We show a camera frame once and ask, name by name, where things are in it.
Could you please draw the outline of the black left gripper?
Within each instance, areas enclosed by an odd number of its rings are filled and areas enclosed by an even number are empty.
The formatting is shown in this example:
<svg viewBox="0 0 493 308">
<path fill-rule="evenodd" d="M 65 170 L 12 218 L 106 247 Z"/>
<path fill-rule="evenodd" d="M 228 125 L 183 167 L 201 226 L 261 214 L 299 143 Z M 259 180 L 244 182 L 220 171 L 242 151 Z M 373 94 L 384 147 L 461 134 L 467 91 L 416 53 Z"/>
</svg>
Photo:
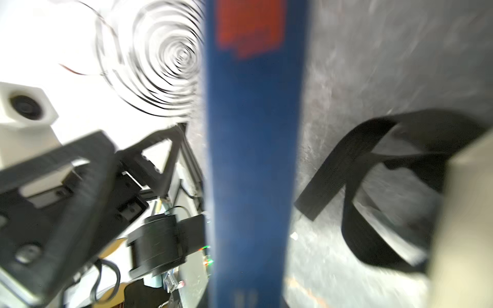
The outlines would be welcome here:
<svg viewBox="0 0 493 308">
<path fill-rule="evenodd" d="M 45 306 L 148 208 L 95 132 L 1 172 L 1 305 Z"/>
</svg>

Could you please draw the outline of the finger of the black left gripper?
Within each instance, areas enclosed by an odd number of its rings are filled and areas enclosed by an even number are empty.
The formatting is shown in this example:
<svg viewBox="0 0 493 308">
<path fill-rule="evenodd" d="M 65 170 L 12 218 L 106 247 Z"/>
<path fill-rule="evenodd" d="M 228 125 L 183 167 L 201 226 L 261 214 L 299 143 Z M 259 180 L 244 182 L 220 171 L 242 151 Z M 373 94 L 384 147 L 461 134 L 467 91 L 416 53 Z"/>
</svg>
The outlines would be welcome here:
<svg viewBox="0 0 493 308">
<path fill-rule="evenodd" d="M 170 189 L 184 133 L 178 125 L 158 130 L 136 144 L 116 152 L 123 170 L 155 196 L 165 197 Z"/>
</svg>

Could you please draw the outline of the dark blue book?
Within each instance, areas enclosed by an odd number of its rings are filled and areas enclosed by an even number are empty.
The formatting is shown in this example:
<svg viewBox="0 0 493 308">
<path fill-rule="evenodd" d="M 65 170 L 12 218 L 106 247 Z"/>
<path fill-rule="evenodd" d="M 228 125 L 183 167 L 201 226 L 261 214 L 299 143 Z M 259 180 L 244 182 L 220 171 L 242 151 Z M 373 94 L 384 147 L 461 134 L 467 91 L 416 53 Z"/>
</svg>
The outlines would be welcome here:
<svg viewBox="0 0 493 308">
<path fill-rule="evenodd" d="M 211 307 L 281 307 L 309 1 L 207 1 Z"/>
</svg>

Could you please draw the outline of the cream canvas backpack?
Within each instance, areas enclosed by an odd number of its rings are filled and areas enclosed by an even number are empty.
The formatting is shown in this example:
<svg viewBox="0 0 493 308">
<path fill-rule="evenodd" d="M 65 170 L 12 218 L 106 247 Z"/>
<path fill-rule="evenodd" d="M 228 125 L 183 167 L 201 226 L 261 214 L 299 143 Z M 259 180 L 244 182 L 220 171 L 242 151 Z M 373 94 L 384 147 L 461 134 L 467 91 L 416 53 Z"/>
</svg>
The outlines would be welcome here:
<svg viewBox="0 0 493 308">
<path fill-rule="evenodd" d="M 427 275 L 448 163 L 489 128 L 445 109 L 366 120 L 335 145 L 295 206 L 315 220 L 341 195 L 340 231 L 360 263 Z"/>
</svg>

